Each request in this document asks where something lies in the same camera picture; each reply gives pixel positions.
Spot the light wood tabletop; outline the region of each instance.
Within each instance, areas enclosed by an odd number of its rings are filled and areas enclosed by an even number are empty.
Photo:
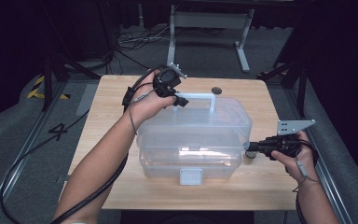
[[[71,163],[70,175],[123,113],[121,105],[128,86],[139,76],[103,76]],[[278,115],[261,80],[195,78],[182,79],[181,92],[211,92],[234,97],[253,121],[250,141],[276,135]],[[243,165],[228,179],[204,179],[201,186],[181,186],[178,179],[145,176],[134,140],[127,165],[114,183],[103,208],[146,210],[294,210],[296,181],[277,161],[263,154],[244,156]]]

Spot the human hand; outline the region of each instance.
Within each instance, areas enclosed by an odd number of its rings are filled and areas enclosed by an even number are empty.
[[[131,113],[135,128],[138,128],[145,120],[153,118],[162,108],[173,105],[175,102],[174,96],[162,98],[153,91],[153,78],[158,73],[159,70],[153,71],[138,85],[139,89],[134,93],[131,101],[139,97],[143,99],[131,103],[126,111],[126,113]]]
[[[298,139],[309,142],[307,135],[303,131],[298,132],[297,136]],[[298,153],[296,158],[288,157],[278,151],[272,151],[271,155],[277,161],[280,161],[283,165],[286,166],[289,175],[298,183],[302,183],[305,176],[303,176],[300,169],[298,168],[297,161],[301,161],[303,167],[307,171],[309,178],[318,180],[318,176],[316,175],[315,171],[315,165],[313,164],[312,151],[310,148],[301,146],[300,153]]]

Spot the transparent plastic box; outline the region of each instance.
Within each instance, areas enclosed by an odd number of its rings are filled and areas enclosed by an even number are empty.
[[[228,178],[242,164],[252,120],[239,101],[183,94],[185,107],[168,106],[138,130],[139,161],[149,177]]]

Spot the yellow and black tape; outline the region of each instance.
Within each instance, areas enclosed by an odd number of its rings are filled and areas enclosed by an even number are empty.
[[[40,75],[40,77],[36,80],[36,82],[34,83],[30,93],[28,93],[28,98],[40,98],[40,99],[44,99],[45,98],[45,94],[44,93],[38,93],[37,90],[39,89],[40,85],[42,84],[42,82],[45,80],[45,76]],[[71,94],[62,94],[60,96],[60,99],[62,100],[69,100],[71,98]]]

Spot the person's right arm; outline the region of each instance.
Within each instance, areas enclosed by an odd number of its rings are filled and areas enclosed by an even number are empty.
[[[304,132],[299,132],[298,137],[309,141]],[[272,156],[283,163],[290,176],[297,181],[298,201],[307,223],[338,223],[336,214],[316,174],[310,148],[303,146],[297,158],[287,157],[278,151],[273,151]],[[304,179],[296,161],[301,161],[310,179]]]

